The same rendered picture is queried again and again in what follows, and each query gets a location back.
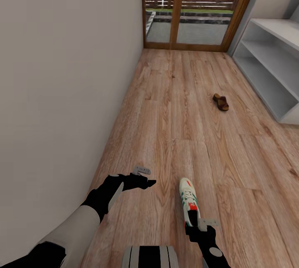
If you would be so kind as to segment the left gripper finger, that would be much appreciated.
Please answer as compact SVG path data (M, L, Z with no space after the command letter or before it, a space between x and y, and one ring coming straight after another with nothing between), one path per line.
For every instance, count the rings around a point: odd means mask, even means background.
M147 188L151 187L152 185L154 185L156 183L156 180L148 180L147 182Z

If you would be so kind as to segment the gym shoe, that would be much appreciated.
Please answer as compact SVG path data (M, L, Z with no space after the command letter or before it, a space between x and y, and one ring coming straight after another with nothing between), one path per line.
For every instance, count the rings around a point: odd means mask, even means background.
M185 222L187 222L188 226L199 227L198 219L201 216L196 199L196 191L188 178L180 180L179 191L184 209L184 226Z

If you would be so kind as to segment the sandal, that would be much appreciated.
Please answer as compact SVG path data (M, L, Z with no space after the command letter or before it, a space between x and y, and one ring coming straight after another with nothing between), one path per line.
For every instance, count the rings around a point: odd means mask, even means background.
M217 107L219 110L226 112L229 109L229 105L226 102L225 97L221 97L219 94L215 93L213 96L213 100L217 102Z

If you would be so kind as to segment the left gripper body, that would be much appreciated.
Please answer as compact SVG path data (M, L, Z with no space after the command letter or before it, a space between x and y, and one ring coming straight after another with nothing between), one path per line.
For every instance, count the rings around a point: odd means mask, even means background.
M143 190L147 189L147 177L144 177L142 175L133 175L132 172L128 176L130 176L132 179L132 187L130 188L130 190L138 187Z

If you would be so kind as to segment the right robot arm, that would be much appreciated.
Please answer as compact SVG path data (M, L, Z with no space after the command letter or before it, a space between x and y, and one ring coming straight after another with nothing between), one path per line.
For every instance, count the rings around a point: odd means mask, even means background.
M199 227L188 226L185 222L186 235L190 242L197 242L202 256L202 268L231 268L223 254L216 245L216 234L213 226L219 226L217 219L199 218Z

